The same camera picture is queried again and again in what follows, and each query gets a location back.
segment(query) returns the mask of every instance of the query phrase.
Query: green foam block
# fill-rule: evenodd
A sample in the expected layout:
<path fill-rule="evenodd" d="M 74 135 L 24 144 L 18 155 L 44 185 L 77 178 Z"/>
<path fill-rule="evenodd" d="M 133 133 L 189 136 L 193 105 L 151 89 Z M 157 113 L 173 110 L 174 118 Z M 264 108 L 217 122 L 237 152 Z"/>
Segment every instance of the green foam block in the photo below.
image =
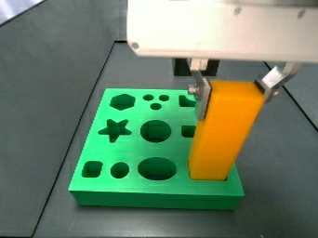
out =
<path fill-rule="evenodd" d="M 69 188 L 79 205 L 236 209 L 236 166 L 226 181 L 189 177 L 195 125 L 185 90 L 107 89 Z"/>

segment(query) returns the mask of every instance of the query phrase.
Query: circular hole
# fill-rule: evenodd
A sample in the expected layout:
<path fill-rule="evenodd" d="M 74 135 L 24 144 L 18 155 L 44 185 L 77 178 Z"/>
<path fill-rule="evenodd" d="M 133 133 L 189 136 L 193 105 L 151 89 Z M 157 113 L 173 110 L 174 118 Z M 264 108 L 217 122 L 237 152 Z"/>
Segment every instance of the circular hole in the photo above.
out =
<path fill-rule="evenodd" d="M 171 135 L 171 127 L 166 122 L 153 120 L 143 124 L 141 134 L 146 141 L 159 143 L 169 139 Z"/>
<path fill-rule="evenodd" d="M 138 172 L 146 179 L 167 180 L 177 173 L 177 165 L 169 159 L 153 157 L 142 161 Z"/>
<path fill-rule="evenodd" d="M 169 95 L 161 95 L 159 100 L 169 101 Z"/>
<path fill-rule="evenodd" d="M 159 103 L 153 103 L 150 107 L 153 110 L 159 110 L 162 108 L 162 105 Z"/>
<path fill-rule="evenodd" d="M 114 164 L 111 168 L 111 174 L 114 178 L 123 179 L 129 175 L 129 173 L 130 173 L 130 167 L 126 163 L 119 162 Z"/>
<path fill-rule="evenodd" d="M 145 96 L 145 100 L 153 100 L 154 99 L 154 95 L 149 94 Z"/>

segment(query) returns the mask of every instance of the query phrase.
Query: dark gray table surface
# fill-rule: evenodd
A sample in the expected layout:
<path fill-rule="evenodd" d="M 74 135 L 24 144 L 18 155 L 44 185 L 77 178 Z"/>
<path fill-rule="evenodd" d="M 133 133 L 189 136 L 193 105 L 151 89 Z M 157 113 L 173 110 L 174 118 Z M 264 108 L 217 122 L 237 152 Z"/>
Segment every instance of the dark gray table surface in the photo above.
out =
<path fill-rule="evenodd" d="M 224 61 L 218 78 L 254 80 L 261 62 Z M 246 197 L 236 211 L 81 207 L 67 188 L 101 97 L 107 87 L 186 88 L 170 59 L 139 59 L 117 44 L 83 115 L 36 237 L 316 237 L 318 134 L 290 96 L 261 112 L 238 157 Z"/>

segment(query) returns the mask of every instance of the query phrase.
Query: orange block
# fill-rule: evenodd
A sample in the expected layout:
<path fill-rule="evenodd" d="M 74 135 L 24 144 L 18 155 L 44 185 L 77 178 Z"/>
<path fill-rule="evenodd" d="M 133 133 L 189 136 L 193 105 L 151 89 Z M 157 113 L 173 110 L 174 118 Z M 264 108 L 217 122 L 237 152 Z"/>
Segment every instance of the orange block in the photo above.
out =
<path fill-rule="evenodd" d="M 197 125 L 190 177 L 226 180 L 265 97 L 253 82 L 213 81 L 206 117 Z"/>

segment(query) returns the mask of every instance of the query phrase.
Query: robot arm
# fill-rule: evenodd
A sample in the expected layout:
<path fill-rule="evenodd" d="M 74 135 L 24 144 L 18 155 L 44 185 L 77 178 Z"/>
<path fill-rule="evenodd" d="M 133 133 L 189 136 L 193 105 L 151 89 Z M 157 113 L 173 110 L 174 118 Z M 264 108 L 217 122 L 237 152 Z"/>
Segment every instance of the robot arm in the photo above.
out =
<path fill-rule="evenodd" d="M 187 58 L 197 81 L 193 179 L 225 180 L 264 102 L 318 62 L 318 1 L 130 0 L 129 44 L 141 57 Z M 262 80 L 212 83 L 209 59 L 284 61 Z"/>

